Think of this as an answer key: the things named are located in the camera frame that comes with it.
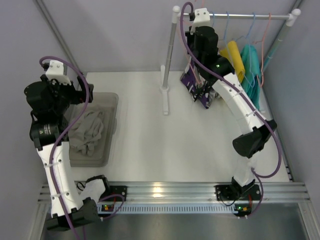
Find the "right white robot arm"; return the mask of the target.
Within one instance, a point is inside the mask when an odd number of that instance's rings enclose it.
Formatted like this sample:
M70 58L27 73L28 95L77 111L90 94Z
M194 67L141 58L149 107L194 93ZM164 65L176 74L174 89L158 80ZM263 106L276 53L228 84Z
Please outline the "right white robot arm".
M219 37L209 25L191 26L182 34L189 57L189 65L180 80L195 101L208 109L215 95L228 106L240 129L232 140L238 161L229 185L220 185L218 199L238 200L243 197L258 199L260 194L253 170L257 156L270 138L275 137L277 123L268 120L250 100L238 80L230 61L219 54Z

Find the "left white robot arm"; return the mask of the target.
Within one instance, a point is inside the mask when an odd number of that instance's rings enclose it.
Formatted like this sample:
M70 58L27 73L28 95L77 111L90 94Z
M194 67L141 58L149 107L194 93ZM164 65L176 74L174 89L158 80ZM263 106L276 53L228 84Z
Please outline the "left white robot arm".
M85 181L78 192L71 174L68 121L64 114L70 105L93 101L92 84L76 90L73 83L62 84L45 74L28 85L24 94L32 108L29 136L39 155L50 190L51 218L46 221L50 231L64 232L99 220L97 203L110 193L104 175Z

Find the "grey plastic bin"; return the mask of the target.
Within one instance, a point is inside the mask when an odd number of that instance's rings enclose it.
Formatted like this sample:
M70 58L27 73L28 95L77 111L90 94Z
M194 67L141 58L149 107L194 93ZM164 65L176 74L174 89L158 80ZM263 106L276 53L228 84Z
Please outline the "grey plastic bin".
M117 129L118 101L118 95L113 92L93 94L93 101L68 131L72 167L99 168L107 165Z

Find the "grey trousers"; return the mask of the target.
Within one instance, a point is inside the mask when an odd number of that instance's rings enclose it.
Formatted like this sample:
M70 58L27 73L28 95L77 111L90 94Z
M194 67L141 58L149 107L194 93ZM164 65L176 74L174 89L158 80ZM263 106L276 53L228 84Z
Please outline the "grey trousers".
M92 157L104 130L104 113L100 110L85 111L68 132L70 148Z

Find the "blue hanger with yellow garment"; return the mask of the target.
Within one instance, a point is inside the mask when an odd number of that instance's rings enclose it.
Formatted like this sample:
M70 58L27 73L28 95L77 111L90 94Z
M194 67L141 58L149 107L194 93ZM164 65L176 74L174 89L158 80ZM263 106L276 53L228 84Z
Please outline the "blue hanger with yellow garment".
M228 45L228 43L227 43L227 34L228 34L229 21L230 21L230 14L227 11L226 12L226 24L225 24L225 28L224 28L224 32L223 32L223 38L222 38L222 41L223 41L225 46Z

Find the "white metal clothes rack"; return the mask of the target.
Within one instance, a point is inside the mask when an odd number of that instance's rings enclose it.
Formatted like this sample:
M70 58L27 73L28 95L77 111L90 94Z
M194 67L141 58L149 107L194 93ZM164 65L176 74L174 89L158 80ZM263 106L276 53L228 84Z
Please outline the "white metal clothes rack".
M176 39L176 35L179 35L179 17L180 13L179 6L174 6L172 9L172 16L176 17L176 19L171 21L171 30L170 30L170 37L168 43L168 50L165 64L160 66L160 73L161 73L161 81L160 81L160 93L161 93L161 116L167 117L170 115L170 106L174 102L173 98L170 98L169 92L169 78L172 77L172 74L176 74L177 71L170 70L171 68L171 61L172 61L172 53L174 50L174 43ZM301 11L299 7L293 8L290 13L286 15L271 15L271 21L282 21L283 24L281 28L278 29L278 33L272 39L272 44L270 45L267 52L265 52L266 44L264 42L264 67L263 71L267 69L270 60L273 58L275 52L277 51L279 45L283 41L284 37L286 36L288 30L295 24L297 18L300 16ZM226 13L218 14L214 13L215 15L215 23L214 29L217 32L218 36L220 37L218 42L221 48L225 47L225 44L222 41L224 30L227 21ZM210 23L212 25L212 12L210 12ZM261 45L261 43L253 44L255 41L260 41L263 37L265 28L268 24L269 14L255 14L255 23L252 28L250 34L249 43L251 45ZM230 14L229 13L229 25L227 30L227 42L235 41L236 39L242 35L246 35L251 23L253 21L253 14ZM247 44L245 39L240 39L238 42L238 47L242 48L244 44Z

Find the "blue hanger with teal garment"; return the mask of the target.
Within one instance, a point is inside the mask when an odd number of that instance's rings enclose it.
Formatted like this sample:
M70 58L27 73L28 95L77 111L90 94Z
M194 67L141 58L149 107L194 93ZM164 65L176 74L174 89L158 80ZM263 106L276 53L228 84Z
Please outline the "blue hanger with teal garment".
M252 12L252 15L253 15L253 20L252 20L252 23L249 27L249 30L247 32L246 35L241 35L240 37L238 37L235 41L238 42L239 40L241 39L245 39L246 40L246 43L247 45L249 46L249 73L252 75L252 77L254 77L253 73L251 72L251 68L252 68L252 58L251 58L251 44L250 44L250 37L251 37L251 32L252 32L252 29L253 29L253 26L255 24L255 21L256 21L256 14L254 12Z

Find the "aluminium mounting rail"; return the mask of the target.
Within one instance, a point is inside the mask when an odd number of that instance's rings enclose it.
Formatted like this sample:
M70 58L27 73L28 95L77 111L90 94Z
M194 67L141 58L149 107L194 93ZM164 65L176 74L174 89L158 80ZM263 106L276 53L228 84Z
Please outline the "aluminium mounting rail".
M110 182L126 186L127 204L208 204L217 202L217 182ZM264 182L263 203L302 203L311 200L301 182Z

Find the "far right pink hanger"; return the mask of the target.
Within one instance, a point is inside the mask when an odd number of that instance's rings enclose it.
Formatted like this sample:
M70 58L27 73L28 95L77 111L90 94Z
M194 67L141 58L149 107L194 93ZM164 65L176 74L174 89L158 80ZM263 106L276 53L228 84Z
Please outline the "far right pink hanger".
M261 74L261 77L260 77L259 80L258 80L258 84L259 84L259 87L260 87L260 88L262 88L263 85L264 85L264 71L263 71L263 67L264 67L265 39L266 39L268 30L269 30L269 27L270 27L271 17L272 17L272 14L269 13L269 14L268 14L268 23L267 23L266 28L265 28L265 30L264 30L262 39L259 40L259 41L254 41L254 42L253 42L253 44L261 43L261 66L260 66L260 74Z

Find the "pink wire hanger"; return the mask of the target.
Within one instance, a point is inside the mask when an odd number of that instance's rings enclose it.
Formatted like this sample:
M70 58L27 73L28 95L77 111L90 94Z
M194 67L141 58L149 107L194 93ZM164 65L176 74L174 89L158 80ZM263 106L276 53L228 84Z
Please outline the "pink wire hanger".
M180 38L181 38L181 42L183 47L185 48L185 52L191 57L191 59L198 65L198 67L200 67L202 70L206 70L206 67L195 57L195 55L192 53L191 49L189 48L188 44L187 44L187 40L186 37L183 36L184 34L184 14L185 14L185 9L187 6L190 6L190 11L191 13L194 12L194 5L192 2L190 1L186 1L183 6L180 9L180 17L179 19L179 30L180 30Z

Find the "teal garment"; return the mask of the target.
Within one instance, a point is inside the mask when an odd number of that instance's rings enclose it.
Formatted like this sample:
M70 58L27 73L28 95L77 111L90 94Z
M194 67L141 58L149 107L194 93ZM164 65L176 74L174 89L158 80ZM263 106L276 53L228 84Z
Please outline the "teal garment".
M241 83L254 106L259 110L260 85L261 78L260 63L257 50L253 45L246 44L241 51L241 59L244 65L244 79Z

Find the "yellow garment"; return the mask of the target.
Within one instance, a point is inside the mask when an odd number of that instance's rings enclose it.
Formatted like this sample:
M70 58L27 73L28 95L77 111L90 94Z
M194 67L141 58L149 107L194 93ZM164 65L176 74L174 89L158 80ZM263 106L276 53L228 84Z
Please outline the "yellow garment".
M238 81L242 83L245 78L245 67L237 43L233 40L230 41L219 53L229 60L235 70Z

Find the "purple patterned garment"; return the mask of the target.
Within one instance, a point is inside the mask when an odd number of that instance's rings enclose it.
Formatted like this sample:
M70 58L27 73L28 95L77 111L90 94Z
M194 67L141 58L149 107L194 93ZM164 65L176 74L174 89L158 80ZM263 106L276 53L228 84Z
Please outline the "purple patterned garment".
M205 109L208 109L214 99L219 99L221 96L213 89L209 82L206 81L198 72L195 62L189 57L180 81L190 93L194 102L199 101Z

